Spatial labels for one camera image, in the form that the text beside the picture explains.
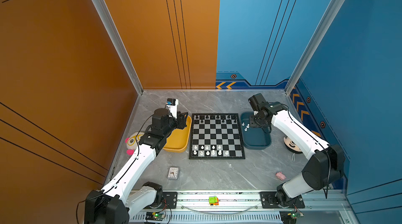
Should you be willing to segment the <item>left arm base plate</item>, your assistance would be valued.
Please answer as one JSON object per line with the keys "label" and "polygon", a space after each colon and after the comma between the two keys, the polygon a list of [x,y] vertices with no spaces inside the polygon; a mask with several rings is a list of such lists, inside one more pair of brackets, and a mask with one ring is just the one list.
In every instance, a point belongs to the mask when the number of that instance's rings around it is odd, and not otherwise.
{"label": "left arm base plate", "polygon": [[168,204],[168,209],[176,209],[178,203],[178,193],[177,192],[166,192],[162,193],[162,201],[158,205],[147,206],[144,209],[162,209],[165,207],[165,203]]}

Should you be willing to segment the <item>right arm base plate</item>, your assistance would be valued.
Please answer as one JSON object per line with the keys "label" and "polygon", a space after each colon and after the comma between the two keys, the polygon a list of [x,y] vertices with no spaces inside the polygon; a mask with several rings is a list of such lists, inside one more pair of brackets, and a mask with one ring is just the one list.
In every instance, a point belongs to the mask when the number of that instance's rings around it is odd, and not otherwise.
{"label": "right arm base plate", "polygon": [[286,203],[281,204],[279,198],[277,197],[277,192],[274,191],[266,191],[260,192],[260,200],[263,209],[271,209],[271,208],[298,208],[304,209],[305,203],[301,195],[296,198],[292,198]]}

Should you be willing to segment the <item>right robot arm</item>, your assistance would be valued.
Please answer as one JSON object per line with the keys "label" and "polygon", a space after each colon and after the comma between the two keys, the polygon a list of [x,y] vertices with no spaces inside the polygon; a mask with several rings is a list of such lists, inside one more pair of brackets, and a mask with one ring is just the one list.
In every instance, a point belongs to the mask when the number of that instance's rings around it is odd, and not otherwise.
{"label": "right robot arm", "polygon": [[279,206],[292,206],[300,195],[324,189],[344,176],[345,155],[339,144],[330,145],[315,135],[280,102],[267,102],[260,93],[248,101],[256,112],[252,116],[256,127],[268,129],[274,126],[279,129],[308,160],[301,174],[277,187],[275,197]]}

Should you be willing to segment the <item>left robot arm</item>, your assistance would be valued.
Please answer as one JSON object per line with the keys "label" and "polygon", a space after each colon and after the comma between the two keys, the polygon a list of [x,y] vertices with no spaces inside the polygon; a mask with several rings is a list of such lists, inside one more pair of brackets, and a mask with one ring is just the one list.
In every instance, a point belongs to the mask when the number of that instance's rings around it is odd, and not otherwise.
{"label": "left robot arm", "polygon": [[172,106],[155,110],[131,158],[109,183],[99,191],[92,190],[83,200],[84,224],[127,224],[145,207],[161,204],[163,187],[159,184],[147,182],[136,193],[131,191],[173,131],[186,127],[187,118],[187,112]]}

